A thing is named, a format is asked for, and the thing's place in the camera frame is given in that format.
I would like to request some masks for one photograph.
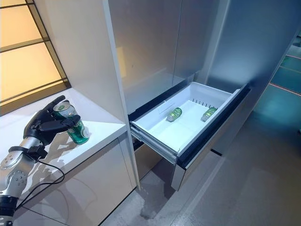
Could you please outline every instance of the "white plastic bin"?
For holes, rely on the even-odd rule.
[[[192,82],[132,123],[180,155],[214,121],[237,92],[239,89],[231,94]],[[212,106],[218,110],[206,122],[201,121],[203,114]],[[166,121],[168,114],[176,107],[182,109],[182,115],[174,122]]]

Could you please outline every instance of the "white countertop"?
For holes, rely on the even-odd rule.
[[[91,134],[90,139],[84,144],[77,145],[71,140],[67,132],[57,134],[53,142],[46,146],[45,150],[48,154],[41,161],[55,165],[66,173],[126,132],[127,129],[123,122],[79,92],[68,89],[0,117],[1,160],[8,154],[11,146],[17,146],[21,143],[24,127],[33,114],[60,95],[65,95],[81,115],[84,125],[88,127]],[[61,173],[55,168],[40,163],[35,164],[29,174],[22,197],[28,194],[31,187],[42,182],[53,181],[60,176]]]

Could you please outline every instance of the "robotic arm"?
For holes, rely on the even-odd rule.
[[[0,164],[0,226],[12,226],[18,198],[26,187],[27,177],[34,164],[44,159],[57,133],[74,127],[79,115],[68,119],[55,117],[53,107],[63,101],[60,96],[38,111],[24,129],[20,146],[11,147]]]

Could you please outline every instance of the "green can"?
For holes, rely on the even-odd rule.
[[[169,113],[169,115],[167,116],[166,120],[167,121],[174,121],[177,118],[179,118],[181,114],[182,114],[181,108],[177,107],[171,113]]]
[[[210,107],[202,116],[201,120],[203,122],[206,122],[210,117],[211,115],[214,114],[214,112],[216,112],[217,108],[215,107]]]
[[[70,118],[77,115],[75,108],[67,101],[57,104],[53,110],[59,119]],[[81,120],[74,127],[68,129],[67,132],[76,144],[83,144],[89,140],[88,128],[84,126]]]

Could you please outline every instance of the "tiled floor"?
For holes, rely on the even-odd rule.
[[[183,188],[161,161],[102,226],[301,225],[301,98],[269,86],[228,152],[210,153]]]
[[[272,83],[301,94],[301,38],[297,37],[272,79]]]

